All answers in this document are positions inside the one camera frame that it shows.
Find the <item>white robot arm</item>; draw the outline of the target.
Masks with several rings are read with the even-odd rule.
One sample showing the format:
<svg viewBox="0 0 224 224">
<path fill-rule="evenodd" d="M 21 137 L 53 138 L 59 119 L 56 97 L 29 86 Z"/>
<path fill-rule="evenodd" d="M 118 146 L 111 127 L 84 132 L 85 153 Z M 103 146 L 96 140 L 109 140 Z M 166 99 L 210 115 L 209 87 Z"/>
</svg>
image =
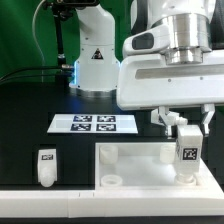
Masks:
<svg viewBox="0 0 224 224">
<path fill-rule="evenodd" d="M 224 103 L 224 0 L 133 0 L 123 60 L 112 52 L 112 16 L 77 11 L 81 53 L 69 86 L 87 97 L 116 93 L 122 110 L 152 111 L 167 131 L 186 123 L 173 110 L 199 106 L 204 131 Z"/>
</svg>

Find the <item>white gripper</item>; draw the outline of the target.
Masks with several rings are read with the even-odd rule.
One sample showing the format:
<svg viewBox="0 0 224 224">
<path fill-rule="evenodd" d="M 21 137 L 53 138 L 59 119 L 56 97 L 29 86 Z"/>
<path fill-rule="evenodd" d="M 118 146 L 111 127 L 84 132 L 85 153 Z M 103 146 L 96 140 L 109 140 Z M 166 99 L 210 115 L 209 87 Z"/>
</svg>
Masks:
<svg viewBox="0 0 224 224">
<path fill-rule="evenodd" d="M 165 127 L 187 125 L 188 120 L 169 108 L 200 106 L 205 135 L 215 114 L 215 105 L 224 103 L 224 51 L 203 55 L 199 64 L 167 65 L 160 54 L 135 55 L 123 60 L 117 84 L 117 104 L 122 110 L 151 111 L 151 122 Z"/>
</svg>

